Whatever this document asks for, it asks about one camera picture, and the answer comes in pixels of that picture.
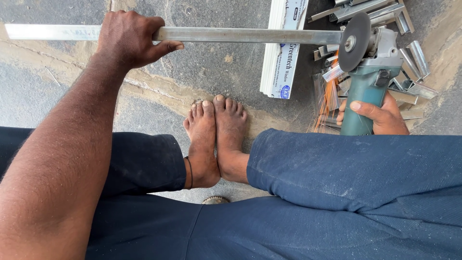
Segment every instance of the bare foot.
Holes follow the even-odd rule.
[[[189,161],[191,162],[192,188],[210,188],[220,180],[220,171],[215,150],[216,125],[214,108],[211,102],[204,101],[193,105],[183,126],[191,139]],[[185,188],[191,187],[189,162],[184,159],[186,167]]]
[[[241,103],[218,95],[213,99],[217,122],[217,158],[221,177],[248,183],[249,155],[242,153],[242,141],[247,128],[247,112]]]

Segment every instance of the forearm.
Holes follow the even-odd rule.
[[[127,71],[95,54],[31,134],[0,185],[0,209],[8,212],[1,214],[2,230],[12,220],[19,227],[35,226],[38,234],[48,225],[64,230],[91,225],[109,168],[117,93]],[[81,230],[73,235],[85,241],[89,228]]]

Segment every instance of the hand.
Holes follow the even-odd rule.
[[[340,106],[340,113],[337,117],[337,125],[342,125],[347,101],[344,100]],[[350,104],[351,110],[359,115],[374,120],[374,135],[409,135],[406,123],[401,116],[396,100],[390,93],[385,94],[382,108],[373,104],[361,101],[353,101]]]
[[[128,72],[184,49],[183,43],[178,41],[152,43],[152,35],[162,26],[165,22],[160,17],[145,17],[135,11],[109,12],[103,21],[96,54]]]

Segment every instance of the dirty floor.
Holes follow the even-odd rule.
[[[328,9],[310,0],[308,14]],[[405,0],[416,32],[399,37],[400,47],[419,40],[431,66],[426,85],[440,91],[419,104],[425,118],[408,121],[413,134],[462,134],[462,1]],[[85,67],[96,42],[10,41],[3,24],[101,24],[109,10],[135,10],[161,16],[167,26],[267,28],[268,0],[3,0],[0,3],[0,125],[36,127]],[[337,30],[321,19],[309,29]],[[187,155],[189,139],[182,121],[192,103],[223,94],[242,102],[250,114],[245,140],[267,128],[306,132],[314,119],[311,75],[314,45],[302,46],[290,100],[259,92],[264,44],[186,43],[186,49],[133,70],[121,89],[114,131],[174,135]],[[211,189],[164,192],[162,196],[200,203],[209,196],[237,201],[266,192],[221,180]]]

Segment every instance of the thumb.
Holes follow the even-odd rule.
[[[178,41],[161,41],[158,44],[151,47],[148,52],[149,60],[152,62],[158,61],[163,56],[174,52],[175,50],[184,49],[184,44]]]
[[[350,104],[350,108],[359,115],[372,119],[377,123],[380,123],[390,117],[390,112],[383,110],[371,103],[353,101]]]

